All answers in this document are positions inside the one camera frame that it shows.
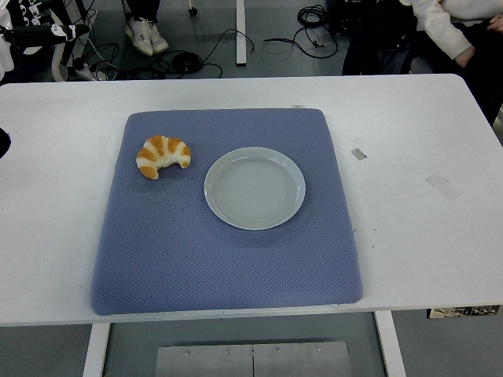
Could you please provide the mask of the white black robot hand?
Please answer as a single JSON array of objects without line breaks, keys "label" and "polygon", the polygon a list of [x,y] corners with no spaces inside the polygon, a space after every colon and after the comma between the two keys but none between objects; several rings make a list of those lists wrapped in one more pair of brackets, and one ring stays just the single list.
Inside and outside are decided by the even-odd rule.
[{"label": "white black robot hand", "polygon": [[8,10],[9,1],[1,1],[1,79],[14,69],[11,48],[35,48],[55,46],[52,60],[52,75],[56,82],[66,78],[61,73],[61,59],[67,43],[90,32],[85,24],[38,24],[14,27]]}]

